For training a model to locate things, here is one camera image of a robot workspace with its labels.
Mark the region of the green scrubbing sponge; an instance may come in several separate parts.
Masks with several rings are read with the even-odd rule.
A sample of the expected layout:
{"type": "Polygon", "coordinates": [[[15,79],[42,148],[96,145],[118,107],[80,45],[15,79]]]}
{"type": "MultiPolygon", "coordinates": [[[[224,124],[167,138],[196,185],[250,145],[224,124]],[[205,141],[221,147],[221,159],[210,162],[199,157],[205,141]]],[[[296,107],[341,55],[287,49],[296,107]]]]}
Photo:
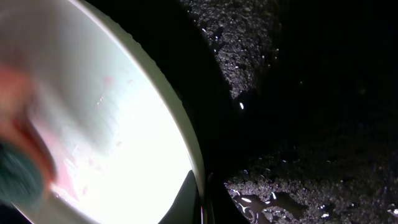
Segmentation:
{"type": "Polygon", "coordinates": [[[1,202],[30,207],[43,200],[55,168],[29,118],[35,95],[29,75],[1,67],[1,202]]]}

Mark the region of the mint green plate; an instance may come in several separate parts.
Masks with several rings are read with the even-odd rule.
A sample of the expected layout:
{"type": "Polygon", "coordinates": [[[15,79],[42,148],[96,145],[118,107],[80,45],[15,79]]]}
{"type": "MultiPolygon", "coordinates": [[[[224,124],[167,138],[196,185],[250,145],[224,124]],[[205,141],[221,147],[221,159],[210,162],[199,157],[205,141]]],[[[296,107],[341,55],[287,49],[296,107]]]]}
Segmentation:
{"type": "Polygon", "coordinates": [[[205,166],[175,90],[121,26],[85,1],[1,0],[1,67],[29,75],[29,118],[55,178],[32,223],[159,223],[188,172],[207,223],[205,166]]]}

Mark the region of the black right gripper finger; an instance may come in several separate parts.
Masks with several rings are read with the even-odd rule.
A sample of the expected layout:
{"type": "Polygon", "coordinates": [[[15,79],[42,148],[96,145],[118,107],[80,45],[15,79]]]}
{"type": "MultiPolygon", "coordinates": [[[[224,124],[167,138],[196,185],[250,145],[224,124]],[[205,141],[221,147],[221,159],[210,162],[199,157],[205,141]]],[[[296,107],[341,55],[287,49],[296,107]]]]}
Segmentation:
{"type": "Polygon", "coordinates": [[[190,170],[166,215],[159,224],[199,224],[197,183],[190,170]]]}

